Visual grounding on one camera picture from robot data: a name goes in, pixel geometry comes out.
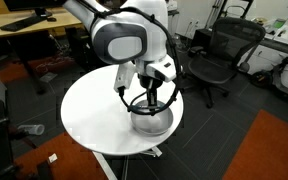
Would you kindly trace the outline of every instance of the black office chair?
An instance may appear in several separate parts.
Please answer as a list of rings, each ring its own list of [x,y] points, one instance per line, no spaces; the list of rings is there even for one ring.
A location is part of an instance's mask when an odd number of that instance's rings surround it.
[[[198,57],[188,65],[188,75],[200,81],[208,94],[208,108],[214,105],[210,88],[222,90],[223,96],[227,97],[229,90],[219,85],[236,76],[241,57],[258,45],[264,36],[263,27],[245,19],[227,17],[214,23],[207,52],[203,49],[197,51]]]

